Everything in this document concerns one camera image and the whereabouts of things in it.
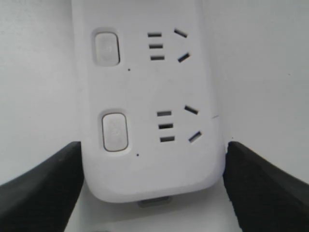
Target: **white button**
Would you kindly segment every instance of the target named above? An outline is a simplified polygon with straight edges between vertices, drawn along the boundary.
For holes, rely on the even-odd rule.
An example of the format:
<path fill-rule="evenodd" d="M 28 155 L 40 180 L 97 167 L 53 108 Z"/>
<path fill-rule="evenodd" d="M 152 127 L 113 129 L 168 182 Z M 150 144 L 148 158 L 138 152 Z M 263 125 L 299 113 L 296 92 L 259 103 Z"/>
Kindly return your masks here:
<path fill-rule="evenodd" d="M 95 37 L 98 65 L 107 67 L 119 63 L 118 39 L 114 33 L 102 32 Z"/>
<path fill-rule="evenodd" d="M 103 141 L 107 151 L 126 149 L 127 130 L 126 117 L 123 114 L 108 114 L 102 119 Z"/>

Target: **socket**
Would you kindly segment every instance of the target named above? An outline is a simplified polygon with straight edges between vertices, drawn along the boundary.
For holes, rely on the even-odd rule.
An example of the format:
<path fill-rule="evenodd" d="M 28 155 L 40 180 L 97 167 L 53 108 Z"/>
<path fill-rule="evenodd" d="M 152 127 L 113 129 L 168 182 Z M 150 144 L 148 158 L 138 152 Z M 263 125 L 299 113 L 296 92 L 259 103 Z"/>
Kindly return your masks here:
<path fill-rule="evenodd" d="M 72 3 L 91 192 L 124 203 L 212 186 L 224 170 L 225 146 L 202 2 Z"/>

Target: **electrical outlet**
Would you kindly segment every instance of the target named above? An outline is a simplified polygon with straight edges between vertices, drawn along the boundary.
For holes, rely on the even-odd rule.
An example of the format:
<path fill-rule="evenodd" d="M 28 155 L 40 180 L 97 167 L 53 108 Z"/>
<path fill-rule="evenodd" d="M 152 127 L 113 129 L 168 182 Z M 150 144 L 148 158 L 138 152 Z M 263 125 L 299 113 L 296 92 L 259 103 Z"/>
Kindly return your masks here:
<path fill-rule="evenodd" d="M 197 191 L 225 146 L 200 1 L 74 0 L 83 166 L 101 200 Z"/>

